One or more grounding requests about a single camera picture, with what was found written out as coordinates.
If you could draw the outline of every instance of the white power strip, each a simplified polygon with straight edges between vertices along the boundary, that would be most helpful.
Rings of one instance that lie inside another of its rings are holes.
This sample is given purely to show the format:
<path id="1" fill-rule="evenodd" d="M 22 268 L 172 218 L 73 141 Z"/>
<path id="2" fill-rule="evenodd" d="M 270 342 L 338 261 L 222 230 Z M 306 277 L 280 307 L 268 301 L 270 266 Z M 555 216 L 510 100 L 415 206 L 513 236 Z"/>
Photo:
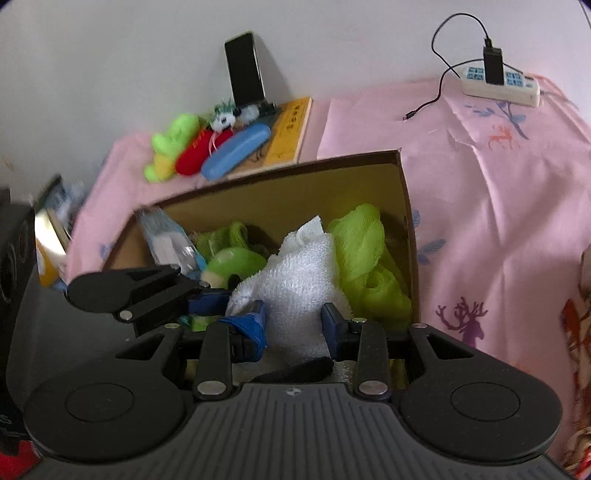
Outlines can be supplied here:
<path id="1" fill-rule="evenodd" d="M 493 100 L 506 100 L 526 106 L 540 104 L 540 85 L 536 79 L 518 72 L 505 71 L 505 84 L 492 85 L 485 80 L 484 69 L 468 67 L 460 75 L 462 92 L 466 95 Z"/>

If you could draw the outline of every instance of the yellow book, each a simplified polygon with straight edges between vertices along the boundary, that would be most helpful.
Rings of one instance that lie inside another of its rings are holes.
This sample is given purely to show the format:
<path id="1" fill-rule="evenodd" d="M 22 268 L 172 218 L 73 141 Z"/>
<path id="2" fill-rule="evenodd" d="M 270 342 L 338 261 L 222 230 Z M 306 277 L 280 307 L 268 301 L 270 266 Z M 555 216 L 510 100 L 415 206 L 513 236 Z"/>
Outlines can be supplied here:
<path id="1" fill-rule="evenodd" d="M 296 164 L 311 105 L 311 97 L 280 105 L 281 112 L 271 129 L 271 139 L 234 168 L 227 178 L 235 179 Z"/>

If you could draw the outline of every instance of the cable connector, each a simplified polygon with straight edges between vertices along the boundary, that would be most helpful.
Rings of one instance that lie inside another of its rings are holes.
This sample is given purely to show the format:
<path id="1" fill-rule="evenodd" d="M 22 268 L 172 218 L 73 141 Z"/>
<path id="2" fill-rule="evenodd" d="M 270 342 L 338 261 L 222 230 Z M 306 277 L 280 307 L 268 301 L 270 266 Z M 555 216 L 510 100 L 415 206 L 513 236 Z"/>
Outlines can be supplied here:
<path id="1" fill-rule="evenodd" d="M 490 38 L 484 40 L 482 49 L 484 57 L 484 74 L 487 83 L 492 85 L 505 84 L 505 70 L 503 69 L 503 52 L 500 48 L 492 46 Z"/>

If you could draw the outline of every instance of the white towel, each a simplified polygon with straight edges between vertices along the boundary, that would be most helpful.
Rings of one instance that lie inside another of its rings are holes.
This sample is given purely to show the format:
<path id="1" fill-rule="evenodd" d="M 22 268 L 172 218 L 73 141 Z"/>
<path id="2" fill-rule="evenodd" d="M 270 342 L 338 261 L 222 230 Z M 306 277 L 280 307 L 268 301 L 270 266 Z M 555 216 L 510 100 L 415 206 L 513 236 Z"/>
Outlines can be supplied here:
<path id="1" fill-rule="evenodd" d="M 322 335 L 320 309 L 331 301 L 351 318 L 347 298 L 338 287 L 338 266 L 331 234 L 315 217 L 289 233 L 267 266 L 234 291 L 227 315 L 239 313 L 250 301 L 267 304 L 267 350 L 247 377 L 329 356 Z"/>

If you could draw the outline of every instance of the cardboard box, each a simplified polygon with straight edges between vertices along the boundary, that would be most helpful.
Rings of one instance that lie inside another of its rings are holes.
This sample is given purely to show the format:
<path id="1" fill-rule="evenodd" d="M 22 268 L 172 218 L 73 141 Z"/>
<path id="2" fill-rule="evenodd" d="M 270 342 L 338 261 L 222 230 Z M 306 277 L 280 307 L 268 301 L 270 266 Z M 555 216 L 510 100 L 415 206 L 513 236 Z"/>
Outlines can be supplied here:
<path id="1" fill-rule="evenodd" d="M 277 252 L 286 234 L 316 215 L 326 227 L 361 203 L 380 210 L 386 246 L 410 287 L 413 323 L 419 322 L 417 247 L 398 151 L 296 165 L 212 185 L 158 205 L 187 233 L 207 232 L 239 220 L 248 227 L 249 241 Z M 145 265 L 153 261 L 133 217 L 106 268 Z"/>

